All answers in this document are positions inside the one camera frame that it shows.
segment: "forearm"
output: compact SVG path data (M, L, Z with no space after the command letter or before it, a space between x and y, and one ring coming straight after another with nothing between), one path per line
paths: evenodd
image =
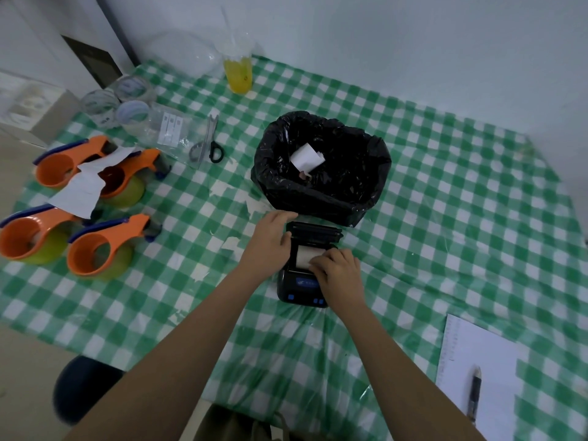
M239 268L228 274L66 439L178 439L239 314L260 283Z
M395 440L484 440L465 415L404 354L369 308L351 310L342 319Z

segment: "yellow drink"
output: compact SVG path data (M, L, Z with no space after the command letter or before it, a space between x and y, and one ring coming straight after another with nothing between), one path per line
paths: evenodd
M229 81L229 88L235 94L245 94L251 89L254 81L251 69L251 57L243 57L241 60L226 58L223 62L224 73Z

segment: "portable label printer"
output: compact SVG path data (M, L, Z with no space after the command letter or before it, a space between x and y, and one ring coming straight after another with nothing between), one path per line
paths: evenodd
M287 303L326 308L319 281L308 270L309 262L336 247L343 236L341 229L293 221L286 225L292 233L290 259L277 275L277 297Z

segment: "black trash bag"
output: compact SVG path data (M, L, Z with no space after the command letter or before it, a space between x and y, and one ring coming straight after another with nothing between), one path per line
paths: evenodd
M290 155L309 143L325 156L302 180ZM287 113L265 130L251 180L276 209L354 227L374 207L392 164L382 138L306 111Z

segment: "green checkered tablecloth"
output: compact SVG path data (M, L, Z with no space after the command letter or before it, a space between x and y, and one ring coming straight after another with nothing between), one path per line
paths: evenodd
M563 185L524 135L265 59L255 59L245 96L226 81L188 81L156 64L136 72L156 86L159 103L200 118L220 113L226 159L199 171L175 163L148 185L129 212L151 214L164 230L139 245L117 280L82 281L65 258L7 263L0 314L13 328L132 367L235 267L269 208L249 179L255 148L275 118L307 110L377 134L390 149L379 203L342 240L362 261L367 302L388 333L432 380L447 313L516 341L516 438L581 438L586 248ZM59 142L96 134L80 114ZM121 129L108 135L134 142ZM16 207L51 194L30 181ZM261 419L280 411L290 427L339 439L390 439L341 321L330 309L278 301L275 278L247 304L203 398Z

